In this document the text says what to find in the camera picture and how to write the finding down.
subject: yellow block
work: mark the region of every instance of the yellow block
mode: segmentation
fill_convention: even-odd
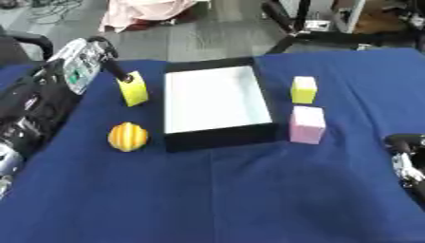
[[[149,100],[148,90],[146,89],[146,84],[143,78],[141,78],[140,73],[134,71],[129,73],[129,75],[133,77],[133,81],[130,83],[117,80],[127,106],[131,107],[147,102]]]
[[[313,103],[317,93],[313,77],[295,77],[291,88],[293,103]]]

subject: metal frame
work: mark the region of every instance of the metal frame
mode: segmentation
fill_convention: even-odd
[[[276,22],[287,33],[287,36],[271,48],[267,54],[285,52],[295,43],[316,42],[328,44],[350,45],[357,48],[361,44],[381,47],[384,43],[403,43],[415,41],[419,51],[423,49],[423,31],[407,29],[405,31],[380,32],[375,34],[352,34],[338,31],[319,32],[305,31],[305,21],[311,6],[311,0],[301,0],[298,14],[292,20],[278,0],[268,0],[262,5],[264,14]]]

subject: yellow bread toy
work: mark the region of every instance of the yellow bread toy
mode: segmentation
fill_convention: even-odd
[[[109,143],[122,152],[139,149],[148,141],[148,132],[131,122],[114,126],[108,136]]]

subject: pink cube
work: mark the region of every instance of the pink cube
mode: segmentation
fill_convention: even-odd
[[[290,119],[290,141],[319,144],[326,123],[321,108],[295,106]]]

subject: blue fabric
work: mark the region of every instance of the blue fabric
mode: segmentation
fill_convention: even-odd
[[[141,72],[152,100],[125,107],[112,77],[100,75],[0,202],[0,242],[425,241],[425,214],[398,186],[381,143],[388,134],[425,132],[424,58],[391,49],[256,61],[285,140],[166,154],[166,63],[124,62]],[[2,70],[0,85],[22,72]],[[289,88],[300,75],[317,77],[315,105],[328,126],[320,145],[287,141]],[[149,145],[128,154],[111,149],[107,133],[121,122],[147,128]]]

